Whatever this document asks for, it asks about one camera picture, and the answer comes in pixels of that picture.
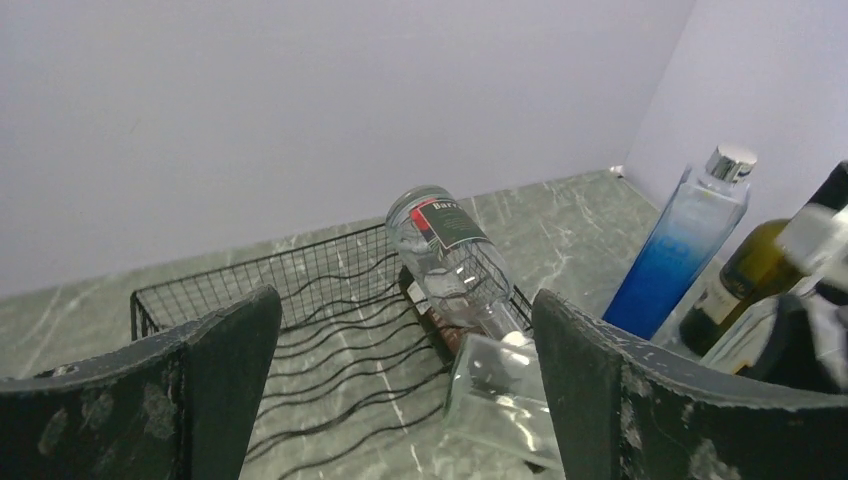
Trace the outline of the clear slim bottle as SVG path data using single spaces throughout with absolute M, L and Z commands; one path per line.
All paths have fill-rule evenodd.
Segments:
M 443 413 L 446 431 L 562 471 L 541 369 L 532 338 L 466 335 L 451 370 Z

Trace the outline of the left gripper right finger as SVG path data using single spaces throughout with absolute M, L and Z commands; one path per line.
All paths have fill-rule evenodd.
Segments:
M 542 289 L 541 377 L 569 479 L 843 479 L 847 399 L 724 374 Z

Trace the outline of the clear bottle black cap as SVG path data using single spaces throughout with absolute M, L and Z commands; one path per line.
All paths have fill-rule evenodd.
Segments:
M 742 375 L 766 369 L 789 345 L 794 310 L 804 310 L 803 300 L 817 280 L 802 279 L 788 292 L 766 297 L 749 306 L 730 329 L 701 358 L 700 364 L 726 373 Z

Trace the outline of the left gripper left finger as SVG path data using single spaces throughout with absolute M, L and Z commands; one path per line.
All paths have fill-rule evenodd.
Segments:
M 236 479 L 282 320 L 270 286 L 115 351 L 1 383 L 5 479 Z

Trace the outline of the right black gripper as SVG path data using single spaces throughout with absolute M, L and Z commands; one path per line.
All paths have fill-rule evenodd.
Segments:
M 769 338 L 743 377 L 789 388 L 847 393 L 847 291 L 817 284 L 778 297 Z

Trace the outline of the tall blue square bottle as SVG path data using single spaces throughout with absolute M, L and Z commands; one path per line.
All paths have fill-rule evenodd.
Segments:
M 747 211 L 757 155 L 720 144 L 688 165 L 602 319 L 649 340 Z

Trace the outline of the clear round labelled bottle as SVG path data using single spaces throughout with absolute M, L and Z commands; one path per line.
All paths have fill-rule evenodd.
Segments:
M 390 207 L 385 227 L 430 306 L 448 324 L 495 340 L 528 338 L 510 310 L 514 282 L 487 234 L 444 188 L 414 187 Z

